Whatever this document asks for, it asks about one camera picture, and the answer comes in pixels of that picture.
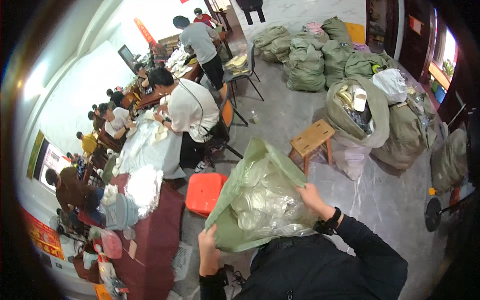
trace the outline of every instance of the black metal chair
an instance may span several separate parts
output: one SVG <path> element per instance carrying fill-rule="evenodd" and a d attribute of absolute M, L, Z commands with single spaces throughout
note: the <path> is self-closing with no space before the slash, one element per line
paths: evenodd
<path fill-rule="evenodd" d="M 247 53 L 248 72 L 243 73 L 243 74 L 233 75 L 233 73 L 230 72 L 229 70 L 225 70 L 224 75 L 223 75 L 223 81 L 226 82 L 226 83 L 235 83 L 235 86 L 236 86 L 237 85 L 236 81 L 238 79 L 247 78 L 250 81 L 250 83 L 253 85 L 253 88 L 255 89 L 255 91 L 257 91 L 257 93 L 260 96 L 260 98 L 262 99 L 262 101 L 265 101 L 264 98 L 262 97 L 262 94 L 260 94 L 257 87 L 253 84 L 253 81 L 250 78 L 253 74 L 255 74 L 255 77 L 257 77 L 258 82 L 261 82 L 260 78 L 258 78 L 258 75 L 257 75 L 257 73 L 255 73 L 255 70 L 254 70 L 254 68 L 255 68 L 255 56 L 253 54 L 254 54 L 254 51 L 255 51 L 255 46 L 253 45 L 253 43 L 248 43 L 247 48 L 248 48 L 248 50 L 247 50 L 248 51 L 248 53 Z M 232 89 L 232 95 L 233 95 L 234 106 L 237 107 L 237 100 L 235 99 L 235 92 L 234 92 L 233 89 Z"/>
<path fill-rule="evenodd" d="M 211 157 L 211 154 L 212 154 L 211 149 L 226 148 L 230 150 L 233 154 L 238 156 L 240 159 L 243 158 L 243 156 L 237 150 L 233 149 L 230 145 L 228 145 L 228 142 L 230 141 L 230 134 L 229 134 L 230 127 L 232 125 L 235 125 L 233 123 L 234 114 L 236 114 L 245 123 L 245 126 L 248 127 L 248 122 L 233 107 L 229 99 L 230 98 L 229 84 L 224 84 L 224 87 L 226 87 L 227 92 L 225 97 L 222 99 L 222 104 L 220 105 L 220 116 L 219 116 L 218 125 L 216 126 L 216 132 L 212 132 L 213 138 L 210 140 L 210 143 L 208 146 L 209 150 L 208 150 L 207 160 L 212 167 L 215 167 L 215 164 Z"/>

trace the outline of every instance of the red shirt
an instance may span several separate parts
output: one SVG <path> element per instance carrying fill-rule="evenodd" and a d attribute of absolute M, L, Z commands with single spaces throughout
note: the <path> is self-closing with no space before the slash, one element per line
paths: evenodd
<path fill-rule="evenodd" d="M 193 20 L 193 22 L 194 22 L 194 23 L 202 22 L 202 23 L 204 23 L 205 25 L 210 26 L 211 28 L 213 28 L 212 23 L 210 23 L 210 20 L 211 20 L 211 19 L 212 19 L 211 16 L 209 16 L 209 15 L 206 14 L 206 13 L 204 13 L 204 14 L 202 15 L 202 18 L 201 18 L 201 19 L 195 18 L 195 19 Z"/>

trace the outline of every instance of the plastic bottle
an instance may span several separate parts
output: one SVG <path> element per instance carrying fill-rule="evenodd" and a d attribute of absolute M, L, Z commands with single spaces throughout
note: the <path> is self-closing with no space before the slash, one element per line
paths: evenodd
<path fill-rule="evenodd" d="M 258 119 L 258 116 L 257 114 L 252 110 L 252 118 L 253 118 L 253 122 L 255 124 L 259 124 L 260 123 L 260 120 Z"/>

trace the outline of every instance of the wooden stool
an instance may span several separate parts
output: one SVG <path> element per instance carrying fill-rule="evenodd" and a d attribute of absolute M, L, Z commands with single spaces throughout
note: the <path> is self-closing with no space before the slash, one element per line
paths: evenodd
<path fill-rule="evenodd" d="M 288 156 L 293 160 L 293 155 L 297 151 L 303 158 L 303 173 L 308 177 L 308 163 L 310 161 L 310 153 L 325 143 L 328 164 L 332 164 L 332 148 L 330 146 L 330 138 L 335 134 L 335 130 L 324 120 L 318 120 L 310 125 L 307 130 L 300 133 L 290 141 L 292 151 Z"/>

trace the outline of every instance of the yellow shirt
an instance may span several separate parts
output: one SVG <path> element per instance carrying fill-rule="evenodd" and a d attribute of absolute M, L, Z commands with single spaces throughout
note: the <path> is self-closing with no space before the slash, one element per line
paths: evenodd
<path fill-rule="evenodd" d="M 91 134 L 84 135 L 84 139 L 82 140 L 82 149 L 88 155 L 91 155 L 96 149 L 96 138 Z"/>

